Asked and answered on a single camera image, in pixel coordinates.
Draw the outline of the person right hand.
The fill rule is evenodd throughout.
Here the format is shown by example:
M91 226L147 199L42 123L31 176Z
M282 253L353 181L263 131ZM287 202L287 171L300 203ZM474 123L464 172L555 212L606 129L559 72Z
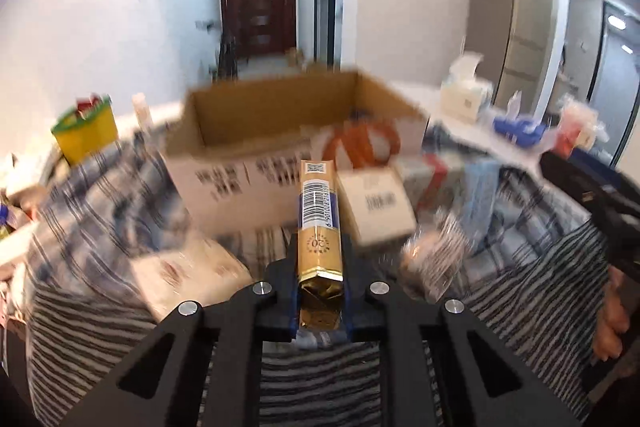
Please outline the person right hand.
M592 349L601 361L617 359L623 351L620 336L629 329L629 315L623 306L618 290L625 275L619 269L608 267L608 283L604 286L604 300L599 310Z

